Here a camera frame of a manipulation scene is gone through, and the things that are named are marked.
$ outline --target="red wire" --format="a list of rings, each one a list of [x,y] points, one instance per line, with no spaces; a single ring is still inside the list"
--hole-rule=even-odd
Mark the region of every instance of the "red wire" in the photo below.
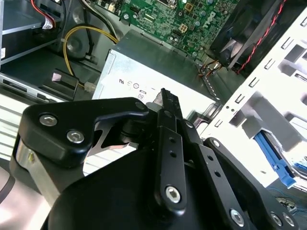
[[[48,15],[48,14],[46,14],[46,13],[43,13],[43,12],[35,5],[34,0],[31,0],[31,4],[32,4],[33,8],[34,8],[37,12],[39,12],[41,15],[43,15],[44,17],[47,17],[47,18],[49,18],[49,19],[51,20],[51,22],[52,22],[54,28],[56,27],[56,22],[55,22],[55,20],[54,20],[50,15]]]
[[[237,71],[237,74],[239,74],[242,69],[244,69],[244,67],[250,62],[250,59],[251,57],[254,55],[257,47],[260,45],[260,43],[263,41],[263,39],[268,35],[269,31],[271,30],[272,26],[276,23],[276,19],[278,18],[278,16],[280,15],[280,13],[282,12],[283,10],[283,6],[284,6],[284,3],[286,2],[287,0],[283,0],[283,2],[281,3],[280,7],[279,7],[279,10],[277,12],[277,14],[274,16],[273,20],[272,20],[272,23],[270,24],[270,26],[267,28],[267,30],[265,31],[264,35],[259,39],[259,41],[255,44],[253,50],[251,51],[248,59],[246,60],[246,62],[241,66],[241,68]]]

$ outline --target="black mechanical arm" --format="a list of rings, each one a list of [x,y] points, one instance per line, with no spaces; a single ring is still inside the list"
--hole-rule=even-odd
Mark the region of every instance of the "black mechanical arm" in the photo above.
[[[49,230],[298,230],[292,215],[214,138],[204,142],[162,89],[135,98],[53,103],[23,114],[11,171],[52,206]],[[137,150],[84,177],[87,156]]]

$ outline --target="yellow wire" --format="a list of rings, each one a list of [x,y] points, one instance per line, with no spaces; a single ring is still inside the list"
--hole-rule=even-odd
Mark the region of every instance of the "yellow wire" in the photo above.
[[[64,55],[64,59],[65,59],[65,63],[66,63],[66,66],[67,66],[67,69],[69,71],[69,73],[71,75],[73,75],[73,72],[72,72],[72,69],[69,65],[69,61],[68,61],[68,56],[67,56],[67,41],[69,39],[69,37],[76,31],[78,30],[81,30],[81,29],[90,29],[90,30],[94,30],[94,31],[97,31],[103,35],[105,35],[106,37],[108,37],[109,39],[111,39],[115,44],[118,42],[118,40],[113,37],[111,34],[101,30],[101,29],[98,29],[98,28],[95,28],[95,27],[91,27],[91,26],[86,26],[86,25],[80,25],[80,26],[76,26],[74,28],[72,28],[71,30],[69,30],[64,38],[64,44],[63,44],[63,55]]]

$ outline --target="mounting screw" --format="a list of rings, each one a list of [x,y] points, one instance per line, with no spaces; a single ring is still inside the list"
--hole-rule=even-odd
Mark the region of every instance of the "mounting screw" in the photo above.
[[[287,221],[288,224],[290,224],[292,227],[294,227],[293,220],[285,213],[283,213],[283,218]]]
[[[217,140],[213,140],[212,142],[216,147],[220,147],[220,143]]]
[[[279,217],[275,213],[271,213],[271,217],[278,226],[283,225],[282,221],[279,219]]]
[[[243,227],[244,226],[244,219],[243,217],[241,216],[241,214],[235,210],[235,209],[231,209],[230,210],[230,216],[231,216],[231,219],[240,227]]]
[[[190,123],[190,121],[186,121],[186,124],[189,128],[193,128],[193,125]]]
[[[52,115],[42,115],[39,118],[39,122],[44,126],[55,126],[58,123],[58,120]]]
[[[170,201],[172,201],[173,203],[179,203],[180,193],[175,187],[173,186],[166,187],[165,193],[167,198],[170,199]]]
[[[71,130],[67,133],[67,139],[75,144],[80,144],[84,141],[84,136],[78,130]]]
[[[29,156],[28,156],[28,160],[33,163],[34,162],[34,154],[32,152],[30,152]]]
[[[135,105],[136,105],[136,107],[138,107],[139,109],[142,109],[142,110],[146,108],[146,106],[144,104],[142,104],[141,102],[136,102]]]

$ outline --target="blue drive rail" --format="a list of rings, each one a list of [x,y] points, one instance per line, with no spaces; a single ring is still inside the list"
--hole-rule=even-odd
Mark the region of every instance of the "blue drive rail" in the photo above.
[[[275,151],[274,148],[271,147],[271,145],[266,140],[264,131],[259,132],[254,137],[254,139],[260,146],[262,152],[264,153],[273,170],[278,174],[281,182],[286,185],[287,188],[292,187],[296,183],[296,181],[287,171],[287,164],[284,159],[278,156],[278,153]]]

